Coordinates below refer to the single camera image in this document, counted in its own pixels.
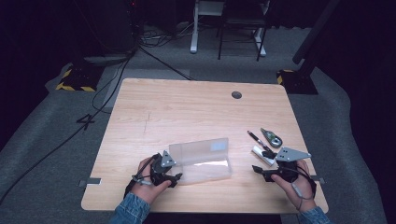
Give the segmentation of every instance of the clear plastic box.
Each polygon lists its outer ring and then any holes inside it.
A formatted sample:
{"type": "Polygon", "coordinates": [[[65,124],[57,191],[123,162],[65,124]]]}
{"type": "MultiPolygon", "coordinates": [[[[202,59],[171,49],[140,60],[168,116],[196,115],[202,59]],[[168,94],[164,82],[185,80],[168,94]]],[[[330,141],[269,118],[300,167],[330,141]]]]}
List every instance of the clear plastic box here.
{"type": "Polygon", "coordinates": [[[169,154],[177,163],[169,173],[183,174],[177,181],[180,185],[229,178],[233,173],[228,159],[228,138],[173,144],[169,146],[169,154]]]}

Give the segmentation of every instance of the hand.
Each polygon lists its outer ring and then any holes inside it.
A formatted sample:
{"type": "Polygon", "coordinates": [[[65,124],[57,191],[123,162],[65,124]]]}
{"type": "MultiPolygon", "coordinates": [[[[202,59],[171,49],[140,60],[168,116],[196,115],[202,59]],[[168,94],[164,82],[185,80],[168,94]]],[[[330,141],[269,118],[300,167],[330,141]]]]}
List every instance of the hand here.
{"type": "MultiPolygon", "coordinates": [[[[138,170],[140,170],[141,167],[149,160],[150,158],[146,158],[143,161],[140,162],[138,170]]],[[[151,164],[154,161],[151,161],[148,166],[143,170],[142,176],[145,176],[145,180],[148,182],[151,182],[151,179],[149,178],[149,171],[151,164]]],[[[139,183],[135,183],[134,187],[131,189],[131,192],[136,195],[137,197],[141,198],[148,204],[152,204],[154,200],[160,195],[164,190],[166,190],[172,182],[170,180],[163,181],[160,185],[154,186],[153,184],[151,185],[141,185],[139,183]]]]}
{"type": "MultiPolygon", "coordinates": [[[[306,161],[300,160],[297,161],[297,166],[303,168],[308,174],[308,166],[306,165],[306,161]]],[[[287,182],[286,180],[282,179],[279,175],[271,175],[271,178],[286,192],[291,203],[300,211],[306,212],[310,209],[315,208],[317,205],[315,204],[314,199],[312,198],[312,189],[311,185],[309,184],[308,180],[303,177],[302,175],[298,175],[298,178],[293,182],[297,188],[302,193],[303,198],[300,198],[296,191],[294,191],[293,186],[291,183],[287,182]]]]}

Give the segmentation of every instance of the pen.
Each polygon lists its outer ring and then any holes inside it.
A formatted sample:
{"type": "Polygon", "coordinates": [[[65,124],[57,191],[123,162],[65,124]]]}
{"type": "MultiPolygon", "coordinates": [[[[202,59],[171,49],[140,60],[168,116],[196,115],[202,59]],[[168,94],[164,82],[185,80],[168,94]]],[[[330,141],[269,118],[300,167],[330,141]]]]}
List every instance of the pen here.
{"type": "Polygon", "coordinates": [[[260,146],[262,146],[265,150],[274,153],[271,148],[269,148],[267,145],[264,144],[264,142],[262,140],[260,140],[256,135],[254,135],[254,133],[252,133],[251,131],[247,131],[248,135],[250,135],[256,142],[258,142],[260,144],[260,146]]]}

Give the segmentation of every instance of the desk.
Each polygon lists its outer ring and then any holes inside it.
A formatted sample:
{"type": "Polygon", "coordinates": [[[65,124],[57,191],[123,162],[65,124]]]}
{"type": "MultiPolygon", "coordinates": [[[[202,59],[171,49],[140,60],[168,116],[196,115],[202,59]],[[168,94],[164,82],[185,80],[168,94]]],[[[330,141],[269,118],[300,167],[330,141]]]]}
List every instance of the desk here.
{"type": "MultiPolygon", "coordinates": [[[[198,16],[221,16],[221,12],[223,9],[223,2],[207,2],[195,0],[194,7],[194,31],[192,33],[191,38],[191,47],[190,52],[196,53],[198,50],[198,16]]],[[[256,41],[257,49],[260,48],[260,43],[262,42],[261,38],[262,29],[260,28],[258,32],[254,35],[254,39],[256,41]]],[[[265,48],[262,48],[260,55],[263,57],[267,53],[265,52],[265,48]]]]}
{"type": "MultiPolygon", "coordinates": [[[[151,211],[296,213],[277,184],[265,182],[252,170],[251,165],[269,169],[251,151],[256,143],[247,134],[250,130],[262,137],[261,127],[282,137],[285,147],[307,151],[280,85],[126,78],[91,173],[102,183],[86,188],[82,207],[114,210],[139,162],[171,144],[228,137],[230,178],[176,185],[157,198],[151,211]],[[234,99],[233,91],[241,92],[242,98],[234,99]]],[[[312,161],[306,161],[314,175],[312,161]]],[[[316,202],[328,211],[319,183],[316,202]]]]}

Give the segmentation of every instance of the sleeve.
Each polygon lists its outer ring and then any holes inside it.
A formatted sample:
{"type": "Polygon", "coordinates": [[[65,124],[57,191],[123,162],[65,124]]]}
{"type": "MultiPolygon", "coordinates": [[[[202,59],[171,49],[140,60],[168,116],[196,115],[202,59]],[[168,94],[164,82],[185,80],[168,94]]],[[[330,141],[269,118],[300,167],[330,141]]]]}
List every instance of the sleeve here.
{"type": "Polygon", "coordinates": [[[320,207],[300,213],[298,219],[301,224],[332,224],[320,207]]]}
{"type": "Polygon", "coordinates": [[[149,204],[129,193],[117,206],[109,224],[141,224],[149,214],[149,204]]]}

